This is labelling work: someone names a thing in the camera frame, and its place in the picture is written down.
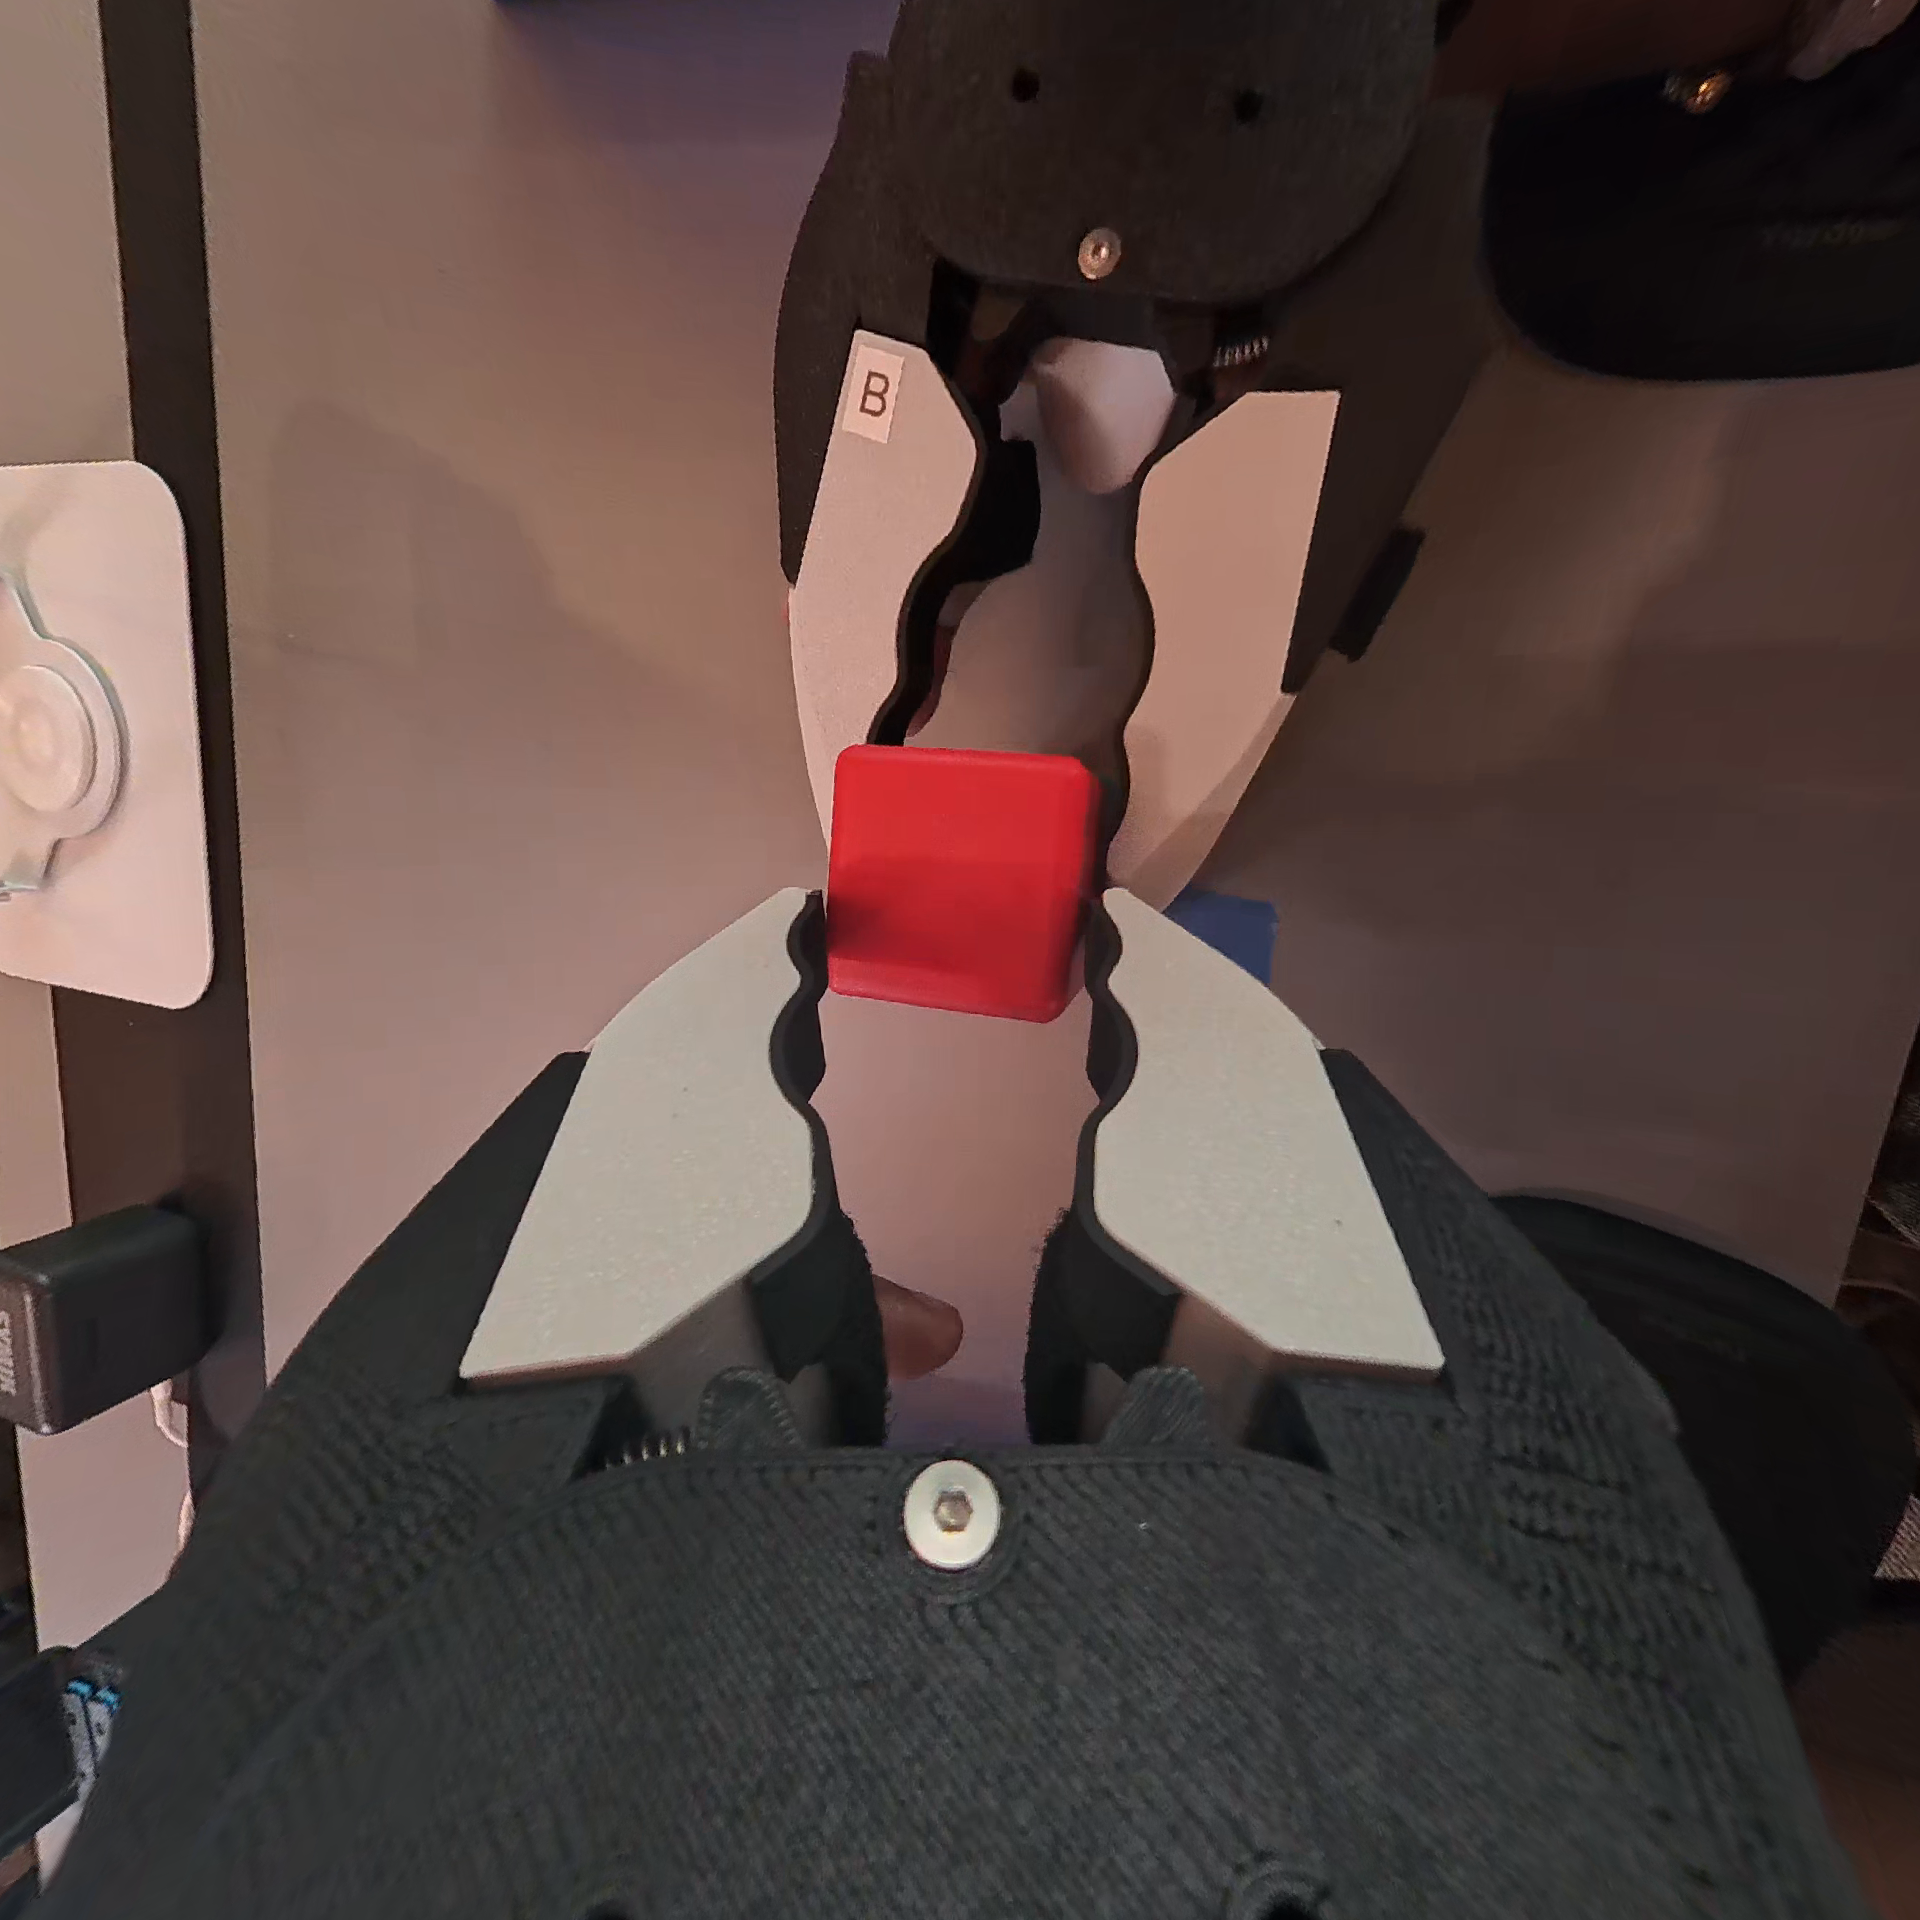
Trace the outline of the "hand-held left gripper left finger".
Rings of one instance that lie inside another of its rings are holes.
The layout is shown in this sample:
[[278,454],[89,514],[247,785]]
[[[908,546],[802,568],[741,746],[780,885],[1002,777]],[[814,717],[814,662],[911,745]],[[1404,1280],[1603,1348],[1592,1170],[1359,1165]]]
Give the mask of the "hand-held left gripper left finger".
[[586,1050],[464,1383],[797,1383],[843,1321],[823,1079],[823,895],[785,886],[657,974]]

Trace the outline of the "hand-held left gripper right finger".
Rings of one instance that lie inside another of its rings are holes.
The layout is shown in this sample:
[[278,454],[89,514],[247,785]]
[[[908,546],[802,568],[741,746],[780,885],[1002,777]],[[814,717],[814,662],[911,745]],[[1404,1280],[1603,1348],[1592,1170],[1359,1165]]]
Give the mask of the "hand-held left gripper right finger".
[[1443,1342],[1327,1050],[1249,974],[1108,886],[1089,911],[1089,1088],[1037,1273],[1037,1385],[1184,1364],[1429,1385]]

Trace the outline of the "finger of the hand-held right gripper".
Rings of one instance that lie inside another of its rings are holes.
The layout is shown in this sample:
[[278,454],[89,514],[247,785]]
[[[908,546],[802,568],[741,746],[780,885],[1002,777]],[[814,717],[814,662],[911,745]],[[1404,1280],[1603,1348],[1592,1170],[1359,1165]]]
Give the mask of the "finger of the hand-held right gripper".
[[800,741],[823,837],[836,759],[859,745],[901,745],[927,700],[945,568],[980,466],[980,430],[927,348],[854,328],[789,599]]
[[1200,871],[1292,705],[1285,662],[1339,411],[1333,390],[1235,396],[1140,479],[1147,662],[1120,729],[1108,881],[1147,905]]

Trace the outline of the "red foam cube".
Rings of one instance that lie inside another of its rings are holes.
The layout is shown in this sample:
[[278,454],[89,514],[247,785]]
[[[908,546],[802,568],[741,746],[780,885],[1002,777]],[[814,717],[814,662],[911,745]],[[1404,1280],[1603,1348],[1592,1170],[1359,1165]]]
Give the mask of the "red foam cube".
[[833,769],[833,997],[1058,1021],[1095,813],[1102,785],[1071,754],[848,746]]

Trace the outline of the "person's right forearm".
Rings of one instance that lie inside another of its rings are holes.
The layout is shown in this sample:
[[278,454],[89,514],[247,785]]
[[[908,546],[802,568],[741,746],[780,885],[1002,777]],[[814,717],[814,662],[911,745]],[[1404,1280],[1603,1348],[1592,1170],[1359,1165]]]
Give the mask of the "person's right forearm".
[[1827,74],[1883,41],[1914,0],[1475,0],[1436,69],[1436,94],[1504,97],[1643,74]]

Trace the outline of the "blue tape strip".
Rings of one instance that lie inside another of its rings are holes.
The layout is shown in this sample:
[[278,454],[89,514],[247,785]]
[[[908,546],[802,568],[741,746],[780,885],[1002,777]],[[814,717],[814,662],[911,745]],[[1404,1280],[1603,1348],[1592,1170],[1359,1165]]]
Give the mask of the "blue tape strip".
[[1273,982],[1277,910],[1268,900],[1184,886],[1167,917],[1261,982],[1261,987]]

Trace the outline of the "white stand base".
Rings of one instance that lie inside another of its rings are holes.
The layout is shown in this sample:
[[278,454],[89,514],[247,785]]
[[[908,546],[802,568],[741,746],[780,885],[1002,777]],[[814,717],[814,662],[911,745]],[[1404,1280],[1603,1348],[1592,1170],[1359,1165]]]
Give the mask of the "white stand base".
[[187,555],[135,461],[0,471],[0,966],[187,1009],[214,866]]

